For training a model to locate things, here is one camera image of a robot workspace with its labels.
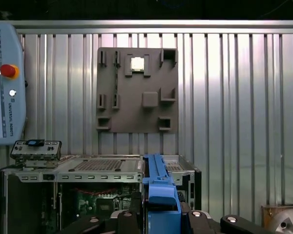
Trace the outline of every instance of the sheet metal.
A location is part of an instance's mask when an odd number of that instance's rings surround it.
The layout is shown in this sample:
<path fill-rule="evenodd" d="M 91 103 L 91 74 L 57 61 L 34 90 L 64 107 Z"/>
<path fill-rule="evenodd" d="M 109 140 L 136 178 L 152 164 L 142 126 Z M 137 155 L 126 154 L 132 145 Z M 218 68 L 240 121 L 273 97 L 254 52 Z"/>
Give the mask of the sheet metal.
<path fill-rule="evenodd" d="M 203 209 L 260 223 L 293 204 L 293 21 L 16 21 L 25 48 L 26 138 L 65 154 L 182 154 Z M 97 49 L 179 50 L 179 133 L 98 134 Z M 12 163 L 0 147 L 0 167 Z"/>

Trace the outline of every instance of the open computer chassis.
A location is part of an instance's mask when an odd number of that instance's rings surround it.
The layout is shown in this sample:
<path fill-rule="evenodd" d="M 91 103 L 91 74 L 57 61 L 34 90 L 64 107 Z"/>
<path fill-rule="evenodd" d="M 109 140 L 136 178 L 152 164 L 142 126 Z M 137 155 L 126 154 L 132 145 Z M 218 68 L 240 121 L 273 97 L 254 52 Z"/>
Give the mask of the open computer chassis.
<path fill-rule="evenodd" d="M 177 190 L 201 209 L 201 173 L 182 156 L 164 156 Z M 143 156 L 63 156 L 56 168 L 0 169 L 0 234 L 53 234 L 83 215 L 109 218 L 142 192 Z"/>

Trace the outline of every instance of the green circuit board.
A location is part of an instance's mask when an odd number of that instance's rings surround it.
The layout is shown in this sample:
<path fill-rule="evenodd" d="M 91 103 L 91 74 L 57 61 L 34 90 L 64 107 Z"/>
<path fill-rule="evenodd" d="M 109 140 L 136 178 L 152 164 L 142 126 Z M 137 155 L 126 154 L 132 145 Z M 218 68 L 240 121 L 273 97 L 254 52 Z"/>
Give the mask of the green circuit board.
<path fill-rule="evenodd" d="M 129 209 L 130 195 L 135 190 L 135 188 L 126 184 L 120 188 L 112 188 L 98 192 L 77 189 L 76 216 L 99 215 L 103 218 L 109 218 L 113 211 Z"/>

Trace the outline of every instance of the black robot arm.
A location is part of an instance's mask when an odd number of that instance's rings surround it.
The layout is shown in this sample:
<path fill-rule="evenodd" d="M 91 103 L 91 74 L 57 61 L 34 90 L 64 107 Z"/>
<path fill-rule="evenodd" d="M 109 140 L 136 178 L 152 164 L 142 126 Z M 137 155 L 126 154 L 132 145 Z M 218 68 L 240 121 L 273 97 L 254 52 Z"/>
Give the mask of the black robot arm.
<path fill-rule="evenodd" d="M 224 216 L 218 223 L 206 212 L 191 210 L 185 202 L 181 208 L 181 234 L 272 234 L 236 215 Z M 116 211 L 109 220 L 84 216 L 58 234 L 141 234 L 145 231 L 141 219 L 135 211 Z"/>

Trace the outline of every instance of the cable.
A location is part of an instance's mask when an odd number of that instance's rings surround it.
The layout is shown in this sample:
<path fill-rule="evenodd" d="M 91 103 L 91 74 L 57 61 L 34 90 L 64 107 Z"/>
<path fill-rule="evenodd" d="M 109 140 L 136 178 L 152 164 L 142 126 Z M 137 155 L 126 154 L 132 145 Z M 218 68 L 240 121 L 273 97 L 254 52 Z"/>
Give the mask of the cable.
<path fill-rule="evenodd" d="M 286 4 L 288 1 L 289 1 L 289 0 L 285 0 L 283 3 L 281 3 L 280 5 L 278 5 L 276 8 L 274 8 L 274 9 L 271 10 L 270 12 L 267 12 L 267 13 L 261 15 L 260 17 L 258 17 L 258 19 L 260 19 L 260 18 L 262 18 L 262 17 L 264 17 L 264 16 L 266 16 L 266 15 L 269 15 L 269 14 L 275 12 L 275 11 L 278 10 L 281 6 L 283 6 L 284 4 Z"/>

